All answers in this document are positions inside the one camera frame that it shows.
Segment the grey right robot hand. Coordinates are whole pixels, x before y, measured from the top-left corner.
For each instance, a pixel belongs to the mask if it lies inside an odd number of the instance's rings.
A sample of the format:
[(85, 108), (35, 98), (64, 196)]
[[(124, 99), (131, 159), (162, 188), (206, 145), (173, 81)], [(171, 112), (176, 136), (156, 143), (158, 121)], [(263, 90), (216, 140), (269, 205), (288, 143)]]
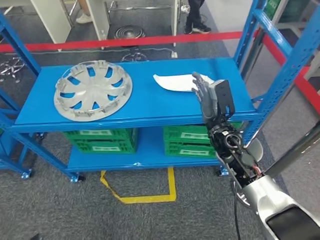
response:
[(217, 124), (221, 110), (218, 107), (218, 99), (215, 91), (215, 84), (205, 81), (199, 73), (193, 72), (192, 82), (196, 88), (192, 88), (200, 104), (202, 117), (205, 125), (211, 129)]

